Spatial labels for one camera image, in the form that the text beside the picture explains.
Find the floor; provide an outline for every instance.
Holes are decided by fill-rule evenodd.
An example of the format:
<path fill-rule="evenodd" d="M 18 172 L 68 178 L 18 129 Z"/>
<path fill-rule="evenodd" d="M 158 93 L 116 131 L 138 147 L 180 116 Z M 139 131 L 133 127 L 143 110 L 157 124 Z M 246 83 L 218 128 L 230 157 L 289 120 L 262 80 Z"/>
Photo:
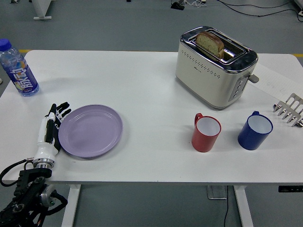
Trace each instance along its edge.
<path fill-rule="evenodd" d="M 207 0 L 206 7 L 186 5 L 184 11 L 170 9 L 169 0 L 58 0 L 51 2 L 51 20 L 34 21 L 32 3 L 0 1 L 0 37 L 8 38 L 23 54 L 28 50 L 107 50 L 177 52 L 179 37 L 198 26 L 212 26 L 257 53 L 295 54 L 303 65 L 303 24 L 298 7 L 288 3 L 279 8 L 230 6 Z M 230 4 L 273 7 L 287 0 L 225 0 Z M 0 69 L 0 95 L 9 79 Z M 26 157 L 16 157 L 16 161 Z M 57 191 L 68 195 L 67 185 Z M 4 208 L 14 187 L 0 187 Z M 246 188 L 256 227 L 303 226 L 303 193 L 278 193 L 277 185 Z M 209 200 L 206 187 L 197 184 L 104 183 L 83 185 L 75 216 L 75 227 L 214 226 L 224 224 L 226 200 Z M 61 225 L 63 211 L 46 218 L 44 226 Z M 241 226 L 232 186 L 226 226 Z"/>

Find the white toaster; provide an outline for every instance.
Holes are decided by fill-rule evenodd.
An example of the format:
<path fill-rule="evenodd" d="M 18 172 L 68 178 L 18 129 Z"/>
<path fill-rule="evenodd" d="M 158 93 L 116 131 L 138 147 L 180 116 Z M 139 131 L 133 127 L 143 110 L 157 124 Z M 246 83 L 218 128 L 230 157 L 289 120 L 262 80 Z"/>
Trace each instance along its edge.
<path fill-rule="evenodd" d="M 207 31 L 224 44 L 224 57 L 217 58 L 196 44 L 196 35 Z M 218 30 L 202 26 L 184 33 L 179 42 L 176 76 L 188 88 L 215 109 L 224 109 L 241 97 L 252 74 L 258 55 Z"/>

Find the mug handle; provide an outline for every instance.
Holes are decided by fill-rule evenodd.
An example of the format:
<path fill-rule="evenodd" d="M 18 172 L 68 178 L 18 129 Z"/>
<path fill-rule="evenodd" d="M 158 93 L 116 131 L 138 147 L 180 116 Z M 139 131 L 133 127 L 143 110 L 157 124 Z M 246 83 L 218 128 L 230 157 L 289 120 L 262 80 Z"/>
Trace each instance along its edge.
<path fill-rule="evenodd" d="M 203 117 L 203 115 L 201 113 L 197 113 L 196 116 L 195 116 L 195 124 L 202 117 Z"/>
<path fill-rule="evenodd" d="M 259 111 L 254 111 L 252 115 L 260 115 Z"/>

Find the blue bottle cap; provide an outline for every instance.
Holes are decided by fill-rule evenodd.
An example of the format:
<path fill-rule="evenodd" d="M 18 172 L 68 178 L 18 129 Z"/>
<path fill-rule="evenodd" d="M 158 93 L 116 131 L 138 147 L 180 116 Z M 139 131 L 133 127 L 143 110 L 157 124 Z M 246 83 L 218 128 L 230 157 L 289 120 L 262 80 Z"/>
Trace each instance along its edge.
<path fill-rule="evenodd" d="M 11 48 L 10 41 L 8 39 L 0 39 L 0 51 L 7 51 Z"/>

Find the water bottle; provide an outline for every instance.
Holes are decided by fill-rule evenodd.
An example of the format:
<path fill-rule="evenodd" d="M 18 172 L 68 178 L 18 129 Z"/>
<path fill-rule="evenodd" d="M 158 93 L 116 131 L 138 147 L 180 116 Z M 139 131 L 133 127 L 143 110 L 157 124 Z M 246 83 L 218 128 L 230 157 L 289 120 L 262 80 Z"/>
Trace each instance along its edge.
<path fill-rule="evenodd" d="M 21 95 L 33 96 L 39 91 L 26 60 L 8 39 L 0 39 L 0 63 Z"/>

